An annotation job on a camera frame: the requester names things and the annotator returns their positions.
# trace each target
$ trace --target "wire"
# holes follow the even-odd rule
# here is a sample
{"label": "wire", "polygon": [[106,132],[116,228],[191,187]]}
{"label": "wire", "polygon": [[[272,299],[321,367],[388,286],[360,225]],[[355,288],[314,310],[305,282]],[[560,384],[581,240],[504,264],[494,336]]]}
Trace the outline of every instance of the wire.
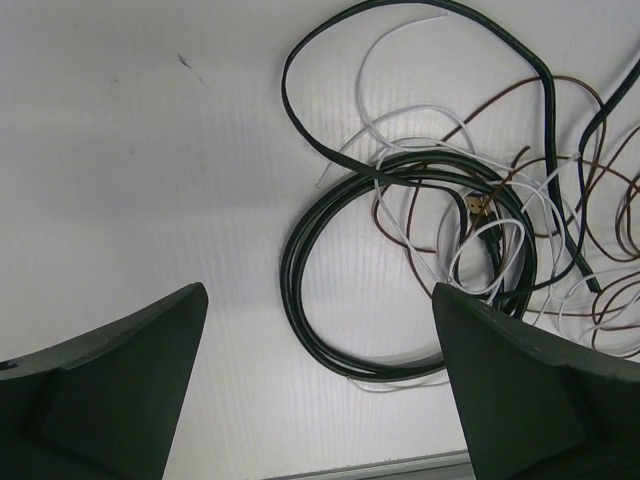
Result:
{"label": "wire", "polygon": [[363,387],[358,383],[357,380],[354,380],[353,378],[350,378],[350,377],[347,377],[347,380],[349,380],[349,382],[354,387],[356,387],[358,390],[364,393],[376,393],[376,394],[398,393],[398,392],[406,392],[407,390],[418,390],[423,388],[441,387],[442,385],[449,385],[451,383],[449,382],[449,380],[445,380],[443,382],[436,382],[436,383],[423,382],[417,385],[398,385],[398,384],[378,383],[376,385],[386,387],[384,390],[380,390],[377,388],[373,389],[373,388]]}
{"label": "wire", "polygon": [[[480,24],[520,55],[520,57],[536,71],[538,76],[532,79],[526,79],[507,88],[493,99],[485,102],[485,104],[481,105],[481,107],[476,109],[476,111],[464,120],[454,112],[432,104],[408,106],[389,112],[377,119],[372,119],[366,108],[361,86],[363,72],[371,53],[376,46],[382,40],[388,38],[389,35],[416,23],[424,23],[433,19],[401,25],[381,36],[367,51],[360,65],[355,91],[358,111],[364,123],[363,128],[339,151],[322,144],[304,127],[289,101],[287,76],[293,61],[314,38],[349,17],[372,8],[409,3],[422,3],[440,7],[448,12],[462,15]],[[412,271],[428,295],[430,295],[430,291],[416,270],[414,257],[416,255],[418,256],[420,263],[432,281],[441,280],[442,276],[439,276],[433,270],[427,260],[421,255],[422,253],[435,255],[437,259],[436,265],[439,265],[441,269],[444,270],[444,280],[457,285],[459,288],[473,292],[479,298],[493,304],[515,318],[522,319],[524,314],[531,310],[529,308],[529,302],[534,292],[546,290],[547,295],[542,308],[534,310],[538,313],[538,317],[534,323],[537,323],[539,318],[547,312],[547,306],[551,301],[558,300],[557,297],[554,297],[552,287],[566,278],[569,273],[573,271],[574,267],[580,270],[582,279],[570,288],[570,294],[559,299],[562,301],[560,302],[560,307],[557,312],[558,328],[561,328],[564,309],[568,306],[569,300],[571,300],[577,292],[580,285],[586,284],[593,293],[597,294],[597,299],[601,298],[605,290],[600,287],[596,277],[599,274],[603,274],[603,272],[595,274],[582,254],[585,239],[587,237],[593,237],[591,229],[588,226],[587,203],[593,189],[604,173],[612,171],[611,163],[615,161],[614,158],[606,166],[598,163],[606,132],[606,118],[620,103],[639,76],[640,61],[606,103],[602,102],[597,93],[584,82],[570,77],[558,77],[558,79],[562,81],[570,81],[580,85],[591,93],[599,103],[598,112],[589,122],[589,125],[581,136],[578,145],[578,154],[569,159],[570,161],[558,165],[558,159],[560,157],[556,151],[554,77],[544,62],[533,52],[502,27],[479,12],[450,0],[368,0],[330,18],[305,36],[298,45],[294,47],[285,61],[281,82],[281,96],[285,111],[298,132],[310,145],[331,162],[330,165],[337,164],[353,172],[351,176],[323,194],[301,217],[289,236],[283,251],[280,266],[280,289],[283,305],[289,323],[305,349],[326,368],[340,375],[344,375],[354,383],[355,381],[364,381],[384,384],[404,381],[430,375],[444,369],[444,361],[441,353],[400,365],[384,365],[370,360],[356,358],[327,344],[314,332],[306,317],[302,301],[302,278],[306,262],[315,242],[327,224],[339,211],[355,199],[372,190],[376,191],[376,201],[374,203],[376,222],[378,222],[377,209],[381,207],[391,221],[400,240],[387,232],[385,232],[386,236],[394,241],[394,243],[406,249]],[[468,129],[468,123],[492,103],[519,86],[536,81],[542,84],[544,91],[544,157],[518,166],[519,160],[527,148],[521,150],[512,162],[512,165],[507,165],[499,160],[491,159],[478,153],[473,137]],[[419,110],[430,110],[441,113],[452,120],[456,126],[454,130],[443,139],[404,138],[391,140],[380,132],[378,126],[385,121]],[[591,137],[598,130],[600,130],[601,133],[599,141],[596,143],[596,157],[594,157],[594,162],[589,162],[584,158],[586,147]],[[458,132],[462,132],[465,135],[469,150],[448,143],[448,140]],[[355,142],[366,134],[371,135],[383,146],[383,148],[374,155],[373,160],[375,167],[361,163],[346,154]],[[547,171],[547,176],[542,181],[534,180],[523,172],[525,168],[538,161],[544,162]],[[563,198],[558,180],[560,173],[569,165],[573,164],[577,165],[580,189],[580,201],[575,209],[571,208],[566,199]],[[590,166],[588,175],[585,175],[585,165]],[[603,171],[596,177],[596,171],[598,169]],[[325,177],[327,171],[328,168],[325,170],[325,173],[323,173],[320,182]],[[629,189],[625,197],[628,201],[621,204],[618,210],[616,217],[616,234],[624,239],[621,243],[626,241],[627,244],[631,245],[629,248],[636,251],[635,255],[640,257],[640,249],[633,241],[630,227],[630,204],[639,191],[635,186],[636,180],[637,178],[633,181],[628,181]],[[391,185],[414,188],[406,230],[400,227],[399,222],[393,217],[390,209],[385,204],[384,194]],[[525,201],[522,201],[518,194],[516,194],[514,187],[525,188],[532,193]],[[443,249],[419,248],[411,243],[411,219],[415,212],[418,192],[423,190],[437,190],[446,193],[448,197],[451,198],[451,205],[453,206],[453,210],[448,208],[446,211],[456,211],[457,213],[455,217],[456,232],[448,242],[452,250],[447,261],[443,260],[443,255],[445,255]],[[477,217],[470,219],[465,197],[471,193],[487,198],[486,205],[489,203],[495,205],[495,211],[499,218],[490,221],[483,220],[482,223],[478,223],[479,219]],[[538,198],[542,205],[543,219],[547,230],[544,235],[538,234],[534,230],[527,211],[535,198]],[[569,218],[565,215],[565,206],[567,206],[571,214]],[[548,222],[549,211],[551,211],[555,229],[552,228]],[[573,239],[569,232],[568,227],[571,222],[576,222],[577,224],[577,241]],[[508,228],[506,228],[507,226],[512,228],[510,235],[506,234],[508,230]],[[561,242],[560,249],[558,249],[554,243],[555,237],[558,235]],[[477,238],[480,238],[487,247],[491,260],[490,264],[493,269],[493,279],[485,287],[469,290],[469,288],[464,287],[459,280],[458,269],[462,261],[463,251]],[[553,260],[549,277],[538,283],[536,283],[538,274],[536,238],[547,239],[552,250]],[[562,270],[558,271],[559,262],[561,258],[565,256],[563,252],[569,253],[569,261]],[[510,276],[509,282],[506,282],[507,275]],[[603,320],[600,318],[596,323],[594,309],[592,312],[594,325],[589,327],[586,333],[583,332],[580,339],[591,333],[593,338],[592,343],[595,344],[595,335],[597,335],[598,332],[616,328],[610,327],[610,322],[630,309],[630,305],[640,298],[640,292],[636,295],[637,298],[634,295],[630,302],[621,307],[617,307],[613,319],[607,318]],[[610,304],[608,303],[605,309],[600,312],[603,316],[615,310],[609,309],[609,306]]]}

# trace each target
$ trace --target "wire bundle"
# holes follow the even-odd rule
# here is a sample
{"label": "wire bundle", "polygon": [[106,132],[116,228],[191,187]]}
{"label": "wire bundle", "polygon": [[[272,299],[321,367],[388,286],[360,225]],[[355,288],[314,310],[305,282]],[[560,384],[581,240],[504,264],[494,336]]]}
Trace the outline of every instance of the wire bundle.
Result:
{"label": "wire bundle", "polygon": [[[366,109],[361,88],[366,62],[373,49],[383,39],[409,25],[420,23],[424,20],[411,22],[410,24],[387,32],[380,37],[365,55],[356,79],[356,103],[364,123],[364,128],[339,151],[329,148],[315,139],[306,130],[293,110],[287,94],[287,74],[291,64],[300,51],[317,35],[346,18],[371,8],[405,3],[434,5],[477,22],[502,39],[509,47],[518,53],[533,67],[538,76],[509,87],[486,102],[464,120],[460,119],[454,112],[437,105],[405,107],[404,109],[389,112],[380,118],[373,119]],[[577,288],[583,283],[586,283],[589,289],[596,294],[596,300],[593,302],[593,326],[583,333],[583,337],[591,334],[591,343],[595,348],[596,337],[600,330],[624,328],[620,326],[609,327],[607,325],[611,324],[617,316],[630,308],[630,306],[640,298],[640,292],[634,295],[625,306],[618,307],[617,312],[612,318],[605,317],[611,313],[611,305],[619,295],[622,295],[626,290],[633,288],[635,285],[640,285],[640,271],[633,272],[625,278],[627,280],[635,280],[636,277],[638,277],[635,283],[632,282],[632,284],[623,285],[624,280],[621,280],[618,283],[614,282],[613,284],[609,284],[605,289],[602,289],[596,279],[596,274],[592,271],[581,252],[586,238],[600,245],[599,248],[601,251],[606,251],[601,244],[597,243],[588,226],[588,200],[603,175],[615,172],[611,166],[624,146],[628,143],[627,140],[607,165],[600,165],[599,160],[602,153],[602,144],[604,143],[606,134],[606,117],[613,111],[624,95],[626,95],[639,75],[640,61],[634,66],[611,98],[604,103],[598,94],[584,82],[570,77],[554,78],[542,60],[495,22],[469,7],[449,0],[369,0],[334,16],[309,33],[292,50],[285,62],[281,84],[283,104],[296,129],[318,152],[324,155],[331,163],[348,168],[353,171],[354,174],[322,195],[302,216],[291,233],[282,255],[280,287],[283,304],[291,327],[306,350],[318,362],[330,370],[350,379],[367,382],[408,380],[429,375],[444,368],[444,361],[441,354],[401,365],[384,365],[354,357],[324,342],[313,331],[306,317],[302,302],[302,277],[306,262],[315,242],[327,224],[339,211],[355,199],[371,191],[376,192],[376,200],[373,208],[376,225],[385,236],[406,249],[412,271],[428,295],[430,295],[430,290],[418,272],[416,259],[433,282],[445,281],[452,283],[458,288],[482,298],[504,313],[519,319],[522,319],[527,311],[532,310],[529,307],[532,294],[540,290],[546,291],[546,299],[542,307],[535,310],[538,314],[535,322],[537,322],[541,315],[548,313],[548,304],[554,301],[559,302],[560,308],[556,313],[559,322],[558,328],[560,329],[560,319],[563,315],[563,309]],[[580,139],[577,153],[571,157],[559,157],[556,151],[556,80],[578,84],[590,92],[599,104],[598,113],[593,117]],[[545,156],[519,165],[519,161],[526,151],[526,149],[523,149],[511,165],[505,165],[502,162],[478,154],[471,133],[467,128],[468,123],[495,101],[520,86],[534,81],[541,82],[545,94]],[[456,128],[442,139],[401,138],[390,140],[380,132],[378,127],[382,123],[400,115],[418,110],[438,112],[453,121],[456,124]],[[589,140],[598,129],[600,129],[601,133],[599,135],[596,154],[594,160],[589,162],[584,159],[585,151]],[[469,147],[468,149],[462,149],[447,143],[451,137],[458,132],[464,134]],[[348,150],[366,134],[371,135],[382,146],[371,159],[371,162],[375,166],[363,164],[347,155]],[[558,163],[559,158],[564,160],[563,163]],[[544,162],[547,171],[547,177],[542,181],[538,181],[524,173],[527,167],[538,162]],[[566,168],[574,165],[577,167],[578,183],[581,192],[581,198],[576,207],[573,207],[562,196],[558,182],[559,174]],[[589,168],[589,173],[586,177],[585,165]],[[632,262],[640,258],[640,249],[633,240],[630,226],[632,222],[631,202],[639,191],[636,185],[638,177],[631,180],[620,174],[618,174],[618,176],[626,180],[628,185],[624,201],[619,208],[618,218],[616,219],[616,232],[619,243],[624,245],[626,249],[624,251],[628,254],[628,258],[614,259],[614,261]],[[392,185],[414,189],[406,229],[400,226],[384,201],[384,195]],[[518,190],[526,190],[529,196],[524,199],[520,198],[515,191],[516,187]],[[446,209],[440,222],[437,246],[435,249],[415,247],[410,239],[415,205],[420,193],[425,190],[444,192],[451,199],[450,207]],[[477,210],[475,213],[470,211],[469,208],[469,202],[474,198],[478,199],[478,202],[474,205],[474,208]],[[534,229],[529,215],[529,209],[532,208],[533,205],[541,208],[543,212],[546,234],[540,235]],[[394,226],[397,237],[382,227],[378,218],[380,208],[382,208]],[[444,225],[452,218],[455,218],[453,222],[455,230],[453,234],[447,235],[444,233]],[[569,232],[569,226],[572,222],[577,224],[577,240],[574,240]],[[472,287],[466,285],[465,282],[460,279],[459,267],[463,252],[478,238],[484,242],[491,258],[492,279],[487,285]],[[550,275],[538,283],[536,283],[538,277],[536,238],[543,238],[549,242],[553,257],[553,266]],[[425,257],[423,257],[423,254],[430,254],[435,257],[435,265],[430,265]],[[568,263],[560,268],[561,260],[567,257],[569,258]],[[553,287],[567,277],[574,267],[580,270],[582,279],[577,284],[571,286],[567,294],[561,298],[555,293]],[[627,271],[630,271],[630,269],[633,270],[632,267],[623,268],[626,268]],[[596,309],[598,301],[603,298],[607,291],[616,286],[619,286],[618,292],[609,300],[605,308],[598,312]]]}

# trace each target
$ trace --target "white floor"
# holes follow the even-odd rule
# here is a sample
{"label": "white floor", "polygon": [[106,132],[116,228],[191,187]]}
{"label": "white floor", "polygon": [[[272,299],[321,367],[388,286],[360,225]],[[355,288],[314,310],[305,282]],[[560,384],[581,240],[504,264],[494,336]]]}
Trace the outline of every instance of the white floor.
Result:
{"label": "white floor", "polygon": [[[364,393],[306,354],[280,304],[281,247],[319,195],[325,166],[285,116],[280,70],[304,34],[352,3],[0,3],[0,359],[203,281],[208,324],[167,480],[257,480],[465,447],[448,386]],[[467,3],[554,72],[605,96],[635,60],[637,0]],[[352,85],[366,48],[432,13],[379,9],[311,45],[290,89],[312,131],[336,147],[353,134]],[[366,94],[374,114],[422,101],[464,115],[530,74],[498,40],[450,16],[381,47]],[[593,109],[569,87],[558,95],[560,148],[571,152]],[[505,160],[525,144],[539,152],[539,99],[526,87],[479,118],[472,131],[482,150]],[[637,86],[612,117],[610,139],[640,121],[638,100]],[[394,128],[447,127],[424,115]],[[636,173],[631,149],[624,162]],[[334,169],[331,180],[342,174]],[[369,200],[340,214],[315,250],[309,315],[357,354],[437,348],[430,304],[403,253],[372,226]],[[422,215],[429,238],[427,207]]]}

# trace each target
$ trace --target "white wire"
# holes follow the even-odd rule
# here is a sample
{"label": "white wire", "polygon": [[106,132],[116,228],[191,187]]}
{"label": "white wire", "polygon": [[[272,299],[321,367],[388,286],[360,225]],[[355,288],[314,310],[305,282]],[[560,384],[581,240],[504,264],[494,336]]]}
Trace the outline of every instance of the white wire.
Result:
{"label": "white wire", "polygon": [[[367,61],[369,59],[369,57],[371,56],[371,54],[373,53],[373,51],[376,49],[376,47],[380,44],[380,42],[382,42],[384,39],[388,38],[390,35],[393,35],[394,33],[397,33],[401,30],[404,30],[408,27],[414,26],[416,24],[420,24],[420,23],[426,23],[432,20],[438,20],[441,19],[443,17],[446,17],[446,14],[438,16],[438,17],[432,17],[432,18],[426,18],[426,19],[421,19],[421,20],[417,20],[417,21],[413,21],[413,22],[409,22],[406,23],[404,25],[400,25],[399,27],[396,27],[392,30],[389,30],[387,33],[385,33],[384,35],[382,35],[381,37],[379,37],[374,43],[373,45],[371,45],[371,47],[369,47],[369,50],[367,51],[367,53],[365,54],[362,63],[360,64],[360,68],[358,69],[358,74],[356,76],[356,105],[358,107],[358,112],[360,113],[360,117],[362,118],[367,130],[383,145],[386,145],[389,148],[392,149],[397,149],[399,151],[406,151],[406,152],[413,152],[416,151],[415,148],[411,148],[411,147],[400,147],[398,145],[395,145],[393,141],[387,139],[382,132],[380,132],[380,130],[378,130],[376,123],[374,120],[372,120],[371,116],[369,115],[369,111],[366,107],[365,101],[364,101],[364,95],[362,93],[363,88],[362,88],[362,77],[364,76],[364,70],[365,67],[367,65]],[[458,117],[455,113],[451,112],[448,109],[445,109],[444,107],[440,107],[437,105],[431,105],[429,107],[435,107],[432,108],[435,111],[440,111],[439,109],[444,109],[447,111],[447,115],[451,115],[450,118],[455,119],[459,124],[463,124],[464,122],[462,121],[462,119],[460,117]],[[470,132],[466,129],[466,127],[463,127],[466,131],[468,136],[470,136]],[[480,155],[477,155],[477,153],[475,151],[468,151],[465,150],[463,148],[459,148],[456,147],[454,145],[451,145],[447,142],[442,142],[440,140],[431,140],[433,142],[434,145],[438,145],[440,147],[444,147],[444,148],[448,148],[450,150],[453,150],[455,152],[461,153],[463,155],[469,156],[471,158],[475,158],[476,160],[479,160],[483,163],[486,163],[488,165],[491,165],[499,170],[506,170],[508,172],[513,171],[513,169],[503,163],[497,162],[495,160],[492,160],[490,158],[487,157],[483,157]]]}
{"label": "white wire", "polygon": [[421,389],[421,388],[433,388],[433,387],[440,387],[442,385],[448,385],[449,383],[451,383],[449,381],[449,379],[443,381],[443,382],[438,382],[438,383],[427,383],[427,382],[423,382],[423,383],[419,383],[417,385],[393,385],[390,383],[376,383],[375,385],[379,385],[379,386],[383,386],[386,387],[385,390],[379,390],[379,389],[373,389],[373,388],[366,388],[362,385],[360,385],[358,383],[358,381],[354,380],[351,377],[347,377],[347,380],[349,380],[349,382],[356,387],[358,390],[361,390],[365,393],[377,393],[377,394],[384,394],[384,393],[397,393],[397,392],[406,392],[407,390],[417,390],[417,389]]}
{"label": "white wire", "polygon": [[460,247],[458,247],[458,249],[456,250],[456,252],[453,255],[453,258],[451,259],[450,265],[449,265],[449,270],[447,272],[447,282],[451,283],[452,285],[456,286],[457,288],[459,288],[462,291],[465,291],[467,293],[469,293],[470,295],[482,295],[488,292],[492,292],[494,289],[497,289],[500,287],[500,283],[502,283],[502,280],[504,279],[507,271],[513,266],[513,263],[516,261],[518,255],[517,253],[514,254],[511,259],[509,259],[509,261],[507,262],[506,266],[502,269],[502,272],[500,273],[500,275],[498,275],[495,280],[493,282],[491,282],[488,286],[486,286],[485,288],[482,288],[480,290],[471,290],[468,287],[465,287],[464,285],[459,284],[458,282],[455,281],[455,279],[453,278],[453,271],[455,269],[456,263],[458,261],[458,258],[460,258],[460,256],[462,255],[462,252],[464,251],[465,248],[467,248],[482,232],[486,232],[487,230],[496,227],[496,226],[500,226],[500,225],[514,225],[517,229],[518,232],[520,233],[520,236],[518,238],[518,246],[516,247],[515,251],[517,253],[520,252],[520,249],[522,248],[522,245],[524,244],[524,239],[525,239],[525,233],[524,233],[524,226],[522,225],[522,223],[518,220],[514,220],[512,218],[503,218],[503,219],[499,219],[499,220],[495,220],[493,222],[489,222],[486,225],[483,225],[482,227],[478,228],[477,230],[475,230],[470,236],[469,238],[467,238],[462,245],[460,245]]}
{"label": "white wire", "polygon": [[[501,163],[498,160],[494,160],[491,158],[487,158],[485,156],[479,155],[478,154],[478,150],[476,148],[473,136],[468,128],[468,126],[466,125],[466,123],[464,122],[464,120],[462,120],[456,113],[454,113],[453,111],[439,106],[439,105],[434,105],[434,104],[419,104],[419,105],[411,105],[411,106],[406,106],[406,107],[402,107],[399,108],[397,110],[393,110],[390,112],[385,113],[384,115],[381,115],[378,118],[372,119],[369,111],[366,107],[365,104],[365,100],[364,100],[364,95],[363,95],[363,88],[362,88],[362,83],[363,83],[363,76],[364,76],[364,72],[367,66],[367,63],[369,61],[369,58],[371,57],[373,51],[379,46],[379,44],[387,39],[389,36],[393,35],[394,33],[397,33],[401,30],[407,29],[411,26],[417,25],[417,24],[421,24],[421,23],[426,23],[426,22],[430,22],[432,20],[437,20],[440,19],[442,17],[445,17],[446,13],[443,15],[440,15],[438,17],[434,17],[434,18],[428,18],[428,19],[422,19],[422,20],[418,20],[418,21],[412,21],[409,23],[406,23],[404,25],[400,25],[399,27],[396,27],[388,32],[386,32],[384,35],[382,35],[381,37],[379,37],[372,45],[371,47],[368,49],[368,51],[366,52],[360,67],[358,69],[358,73],[356,76],[356,83],[355,83],[355,97],[356,97],[356,105],[358,108],[358,112],[360,114],[360,117],[363,121],[363,128],[361,130],[359,130],[353,137],[351,137],[344,145],[343,147],[340,149],[341,153],[346,153],[349,149],[351,149],[356,142],[358,142],[362,137],[364,137],[365,135],[369,134],[371,135],[376,141],[378,141],[382,147],[374,153],[374,155],[372,156],[372,160],[375,162],[376,168],[380,169],[381,165],[383,163],[383,161],[385,160],[385,158],[390,154],[393,153],[394,151],[403,151],[403,152],[415,152],[415,151],[425,151],[425,150],[429,150],[431,148],[439,148],[439,149],[448,149],[454,152],[458,152],[461,153],[467,157],[470,158],[474,158],[484,164],[490,165],[491,167],[493,167],[494,169],[496,169],[497,171],[500,172],[504,172],[504,175],[506,174],[512,174],[514,169],[511,168],[510,166],[505,165],[504,163]],[[407,138],[401,138],[401,139],[397,139],[397,140],[391,140],[387,137],[385,137],[382,132],[379,129],[379,126],[381,126],[382,124],[384,124],[385,122],[394,119],[394,118],[398,118],[401,117],[403,115],[407,115],[409,113],[412,112],[418,112],[418,111],[433,111],[433,112],[437,112],[440,113],[442,115],[444,115],[445,117],[447,117],[449,120],[451,120],[457,127],[460,127],[461,129],[461,133],[465,138],[465,142],[468,145],[468,150],[455,146],[455,145],[451,145],[447,142],[443,142],[441,140],[438,139],[432,139],[432,138],[428,138],[428,137],[407,137]],[[564,255],[564,252],[566,251],[566,231],[564,228],[559,228],[559,236],[560,236],[560,247],[558,248],[558,246],[555,243],[555,235],[552,235],[553,232],[553,226],[550,224],[549,222],[549,209],[551,209],[551,214],[552,216],[558,221],[558,224],[562,223],[562,217],[560,215],[560,211],[558,209],[558,207],[554,204],[554,202],[549,198],[549,196],[544,193],[544,190],[547,188],[547,186],[549,185],[549,183],[551,181],[553,181],[560,173],[561,171],[566,168],[568,165],[573,164],[575,161],[577,161],[578,157],[576,155],[573,155],[572,158],[570,158],[568,161],[563,162],[561,165],[559,165],[553,172],[551,172],[550,175],[548,175],[544,181],[540,182],[537,181],[533,178],[531,178],[529,175],[523,173],[523,172],[517,172],[515,175],[513,175],[513,179],[510,180],[509,182],[506,182],[507,185],[510,186],[514,186],[514,187],[521,187],[521,188],[525,188],[527,190],[531,191],[531,195],[523,202],[523,206],[521,208],[522,212],[525,212],[529,209],[530,205],[532,204],[534,199],[538,199],[540,201],[540,204],[542,206],[542,210],[543,210],[543,219],[544,219],[544,225],[545,225],[545,229],[548,233],[548,240],[549,240],[549,244],[551,247],[551,256],[552,256],[552,266],[551,266],[551,277],[553,277],[557,270],[558,270],[558,266],[559,263]],[[324,178],[326,177],[327,173],[329,172],[331,166],[333,165],[332,162],[329,162],[329,164],[327,165],[325,171],[323,172],[322,176],[320,177],[318,183],[316,186],[319,186],[320,183],[324,180]],[[437,259],[437,265],[440,266],[442,268],[442,275],[437,275],[434,271],[433,268],[427,263],[426,259],[423,257],[423,255],[417,251],[417,249],[415,248],[415,246],[412,244],[412,242],[409,240],[409,238],[407,238],[404,229],[400,226],[399,222],[395,219],[395,217],[393,216],[393,214],[391,213],[390,209],[388,208],[381,189],[380,189],[380,184],[377,180],[374,180],[374,187],[375,187],[375,193],[376,193],[376,197],[377,200],[382,208],[382,210],[384,211],[385,215],[387,216],[387,218],[389,219],[389,221],[391,222],[391,224],[393,225],[394,229],[396,230],[396,232],[398,233],[400,239],[404,242],[404,244],[407,246],[407,248],[410,250],[410,252],[415,255],[415,257],[418,259],[419,263],[423,266],[423,268],[425,269],[425,271],[429,274],[429,276],[431,277],[431,279],[433,281],[440,281],[440,280],[446,280],[449,283],[454,284],[456,287],[458,287],[459,289],[461,289],[462,291],[465,291],[467,293],[470,293],[472,295],[481,295],[481,294],[486,294],[486,293],[490,293],[489,299],[487,300],[488,303],[491,303],[493,301],[493,299],[495,298],[495,296],[497,295],[500,285],[501,283],[505,280],[506,275],[508,274],[508,272],[511,270],[511,268],[515,265],[515,261],[517,260],[517,258],[520,255],[520,251],[522,249],[522,246],[524,244],[525,241],[525,229],[524,226],[522,225],[521,222],[514,220],[514,219],[510,219],[510,218],[506,218],[506,219],[500,219],[500,220],[496,220],[494,222],[488,223],[486,225],[484,225],[483,227],[481,227],[480,229],[477,229],[476,231],[474,231],[469,238],[467,238],[462,245],[460,245],[451,255],[451,259],[450,260],[446,260],[443,256],[444,250],[441,249],[441,238],[442,238],[442,231],[443,231],[443,225],[446,221],[446,219],[449,217],[449,215],[452,214],[453,209],[455,207],[455,205],[453,204],[453,202],[451,202],[447,208],[445,209],[444,215],[441,217],[441,221],[440,221],[440,225],[438,227],[438,232],[437,232],[437,239],[436,239],[436,259]],[[465,193],[463,193],[463,196],[466,196],[467,194],[469,194],[471,192],[471,190],[467,190],[465,191]],[[579,216],[577,214],[577,212],[575,212],[575,209],[573,208],[573,206],[566,200],[566,198],[564,198],[563,196],[561,197],[561,202],[562,204],[565,206],[565,208],[567,209],[567,211],[576,219],[576,223],[579,220]],[[461,284],[458,284],[458,282],[455,281],[455,279],[453,278],[453,271],[454,271],[454,267],[456,265],[457,260],[462,256],[464,250],[466,248],[468,248],[468,246],[484,231],[496,227],[496,226],[501,226],[501,225],[512,225],[513,226],[513,230],[511,232],[511,241],[509,242],[509,251],[505,251],[503,254],[503,263],[505,264],[505,267],[501,270],[500,274],[487,286],[475,290],[470,289],[469,287],[465,287]],[[457,226],[457,232],[454,233],[454,237],[459,238],[460,235],[460,226]],[[449,238],[449,242],[448,245],[455,245],[457,243],[456,242],[451,242],[450,241],[451,238]],[[561,330],[561,320],[562,320],[562,315],[563,312],[565,311],[565,309],[568,306],[568,302],[572,299],[572,297],[575,295],[578,287],[587,282],[588,280],[590,280],[591,278],[595,278],[598,275],[602,275],[604,273],[610,273],[610,272],[615,272],[615,271],[621,271],[621,270],[628,270],[631,268],[638,268],[638,267],[622,267],[622,268],[617,268],[617,269],[611,269],[611,270],[604,270],[598,273],[595,273],[593,275],[589,275],[587,277],[581,278],[577,283],[575,283],[574,285],[571,286],[571,288],[568,290],[567,294],[563,297],[557,297],[555,295],[555,289],[557,287],[557,285],[551,285],[547,288],[547,295],[546,298],[542,304],[542,308],[540,309],[540,311],[538,312],[537,317],[535,318],[533,325],[536,325],[538,323],[538,321],[540,320],[540,318],[542,317],[542,315],[545,314],[547,305],[551,302],[551,300],[554,300],[558,303],[560,303],[560,306],[558,308],[558,313],[557,313],[557,329],[559,331],[559,333],[561,335],[563,335],[563,332]],[[635,303],[635,301],[637,301],[638,299],[640,299],[640,291],[638,291],[632,298],[632,300],[630,300],[614,317],[612,318],[608,318],[606,319],[606,321],[603,321],[600,323],[600,325],[598,326],[594,326],[591,327],[590,329],[586,330],[585,332],[583,332],[579,339],[578,339],[578,343],[580,343],[580,341],[584,338],[585,335],[588,335],[591,331],[595,331],[599,328],[602,328],[604,325],[609,324],[611,321],[614,321],[615,319],[619,318],[621,315],[623,315],[626,311],[628,311],[628,309],[631,307],[631,305],[633,305]],[[425,388],[425,387],[432,387],[432,386],[438,386],[438,385],[443,385],[446,384],[448,382],[444,382],[444,383],[436,383],[436,384],[420,384],[420,385],[412,385],[412,386],[397,386],[397,385],[387,385],[387,384],[382,384],[384,386],[388,386],[390,389],[389,390],[369,390],[366,389],[364,387],[362,387],[361,385],[359,385],[358,383],[356,383],[353,379],[349,379],[351,381],[351,383],[353,385],[355,385],[357,388],[359,388],[362,391],[368,392],[368,393],[392,393],[392,392],[397,392],[397,391],[404,391],[404,390],[410,390],[410,389],[415,389],[415,388]]]}

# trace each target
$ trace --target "dark green plastic part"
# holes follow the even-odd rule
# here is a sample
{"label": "dark green plastic part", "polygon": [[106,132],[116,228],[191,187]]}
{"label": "dark green plastic part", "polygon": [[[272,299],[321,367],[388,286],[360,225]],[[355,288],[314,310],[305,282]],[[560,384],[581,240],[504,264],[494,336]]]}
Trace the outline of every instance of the dark green plastic part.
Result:
{"label": "dark green plastic part", "polygon": [[0,478],[161,480],[207,303],[190,285],[0,364]]}
{"label": "dark green plastic part", "polygon": [[433,310],[478,480],[640,478],[640,365],[449,285]]}

